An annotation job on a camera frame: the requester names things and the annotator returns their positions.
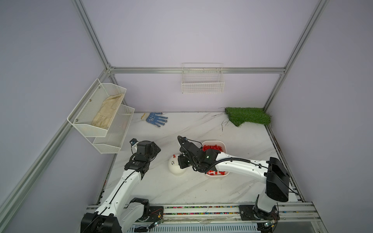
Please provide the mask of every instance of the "work glove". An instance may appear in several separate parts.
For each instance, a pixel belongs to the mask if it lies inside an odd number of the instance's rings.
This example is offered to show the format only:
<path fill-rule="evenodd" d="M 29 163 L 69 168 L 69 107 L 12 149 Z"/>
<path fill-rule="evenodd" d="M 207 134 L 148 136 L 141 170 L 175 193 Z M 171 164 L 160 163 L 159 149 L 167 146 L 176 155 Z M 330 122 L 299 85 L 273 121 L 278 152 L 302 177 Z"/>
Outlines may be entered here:
<path fill-rule="evenodd" d="M 159 116 L 162 114 L 163 113 L 150 113 L 148 118 L 146 118 L 146 122 L 161 127 L 160 125 L 164 125 L 167 122 L 165 119 L 168 119 L 168 117 Z"/>

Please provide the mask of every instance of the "marble table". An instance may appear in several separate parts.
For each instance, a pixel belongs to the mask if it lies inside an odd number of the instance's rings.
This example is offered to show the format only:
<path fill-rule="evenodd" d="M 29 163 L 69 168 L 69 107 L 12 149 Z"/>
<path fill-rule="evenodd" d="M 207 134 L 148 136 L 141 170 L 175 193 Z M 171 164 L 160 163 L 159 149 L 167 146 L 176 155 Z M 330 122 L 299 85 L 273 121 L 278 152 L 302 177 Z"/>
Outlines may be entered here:
<path fill-rule="evenodd" d="M 244 123 L 234 126 L 224 113 L 165 113 L 168 122 L 158 128 L 141 120 L 135 113 L 122 150 L 116 157 L 105 192 L 105 201 L 124 171 L 131 153 L 129 141 L 154 141 L 161 152 L 151 162 L 148 172 L 135 188 L 133 197 L 149 199 L 151 204 L 202 204 L 255 202 L 265 184 L 252 178 L 230 173 L 226 177 L 207 177 L 191 167 L 181 176 L 174 176 L 167 163 L 173 154 L 179 154 L 177 136 L 196 141 L 220 140 L 230 155 L 252 160 L 269 160 L 278 155 L 263 125 Z M 297 202 L 293 193 L 289 201 Z"/>

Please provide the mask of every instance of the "green grass mat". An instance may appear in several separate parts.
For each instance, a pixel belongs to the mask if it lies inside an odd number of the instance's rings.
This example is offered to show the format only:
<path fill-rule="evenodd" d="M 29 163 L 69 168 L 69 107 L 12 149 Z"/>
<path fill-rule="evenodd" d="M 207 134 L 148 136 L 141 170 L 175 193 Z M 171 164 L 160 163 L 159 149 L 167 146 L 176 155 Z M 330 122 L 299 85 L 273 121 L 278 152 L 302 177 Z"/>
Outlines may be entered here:
<path fill-rule="evenodd" d="M 229 120 L 237 127 L 244 122 L 253 122 L 262 125 L 271 123 L 271 116 L 264 112 L 262 108 L 225 108 L 225 113 Z"/>

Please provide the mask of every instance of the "wall-mounted basket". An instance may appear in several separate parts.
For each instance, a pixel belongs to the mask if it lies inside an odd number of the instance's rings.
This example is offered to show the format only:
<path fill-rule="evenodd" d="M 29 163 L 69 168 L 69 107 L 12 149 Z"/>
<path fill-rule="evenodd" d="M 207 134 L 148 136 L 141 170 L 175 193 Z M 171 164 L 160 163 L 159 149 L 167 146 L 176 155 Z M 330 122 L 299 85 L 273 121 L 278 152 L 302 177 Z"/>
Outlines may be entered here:
<path fill-rule="evenodd" d="M 73 116 L 75 109 L 70 113 L 68 122 L 101 154 L 118 153 L 122 148 L 135 109 L 118 104 L 113 108 L 115 111 L 112 118 L 108 121 L 106 129 L 93 126 L 92 121 L 101 109 L 104 100 L 112 95 L 123 94 L 117 100 L 121 103 L 126 93 L 125 88 L 111 83 L 101 83 L 98 79 L 94 84 L 98 84 L 98 86 L 89 97 L 89 100 L 86 101 L 82 110 L 75 117 Z"/>
<path fill-rule="evenodd" d="M 222 69 L 222 63 L 183 63 L 182 93 L 223 93 L 225 83 Z"/>

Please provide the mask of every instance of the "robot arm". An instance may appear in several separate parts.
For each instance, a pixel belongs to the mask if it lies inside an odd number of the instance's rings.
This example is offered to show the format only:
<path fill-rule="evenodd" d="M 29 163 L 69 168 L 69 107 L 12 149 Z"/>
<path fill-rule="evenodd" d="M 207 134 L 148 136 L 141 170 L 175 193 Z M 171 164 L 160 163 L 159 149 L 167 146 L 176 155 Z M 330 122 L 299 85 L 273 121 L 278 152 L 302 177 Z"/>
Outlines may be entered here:
<path fill-rule="evenodd" d="M 209 170 L 229 171 L 249 176 L 266 184 L 255 204 L 256 216 L 266 219 L 277 202 L 289 200 L 289 174 L 282 163 L 273 157 L 269 161 L 248 160 L 235 157 L 217 150 L 206 152 L 187 138 L 178 136 L 181 155 L 178 162 L 181 169 L 192 166 L 193 170 L 207 173 Z"/>
<path fill-rule="evenodd" d="M 81 233 L 127 232 L 135 221 L 146 220 L 149 217 L 150 207 L 147 199 L 134 198 L 126 209 L 124 206 L 128 203 L 136 185 L 148 171 L 150 162 L 161 149 L 150 141 L 138 142 L 132 139 L 130 143 L 136 152 L 125 165 L 122 177 L 109 197 L 95 213 L 85 214 L 81 221 Z"/>

